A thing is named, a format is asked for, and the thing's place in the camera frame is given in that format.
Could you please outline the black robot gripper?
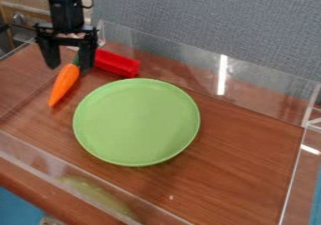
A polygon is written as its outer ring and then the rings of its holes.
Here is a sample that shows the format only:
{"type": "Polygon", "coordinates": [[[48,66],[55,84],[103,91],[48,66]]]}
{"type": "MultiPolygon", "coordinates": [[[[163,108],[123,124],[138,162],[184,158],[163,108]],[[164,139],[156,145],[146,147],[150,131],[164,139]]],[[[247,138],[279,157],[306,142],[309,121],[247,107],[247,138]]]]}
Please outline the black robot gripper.
{"type": "Polygon", "coordinates": [[[61,63],[59,46],[79,47],[80,72],[85,73],[93,64],[96,50],[96,28],[85,25],[83,0],[48,0],[49,22],[35,25],[36,42],[47,66],[56,69],[61,63]]]}

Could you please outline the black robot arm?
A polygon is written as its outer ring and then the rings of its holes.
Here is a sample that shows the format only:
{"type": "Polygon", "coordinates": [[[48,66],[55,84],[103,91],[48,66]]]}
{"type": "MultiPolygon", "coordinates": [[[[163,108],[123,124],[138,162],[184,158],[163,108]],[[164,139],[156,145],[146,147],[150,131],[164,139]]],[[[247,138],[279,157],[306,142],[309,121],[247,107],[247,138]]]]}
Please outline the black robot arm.
{"type": "Polygon", "coordinates": [[[60,46],[77,47],[77,65],[80,72],[93,66],[97,48],[97,29],[84,23],[81,0],[48,0],[51,22],[39,22],[35,27],[36,43],[47,66],[60,66],[60,46]]]}

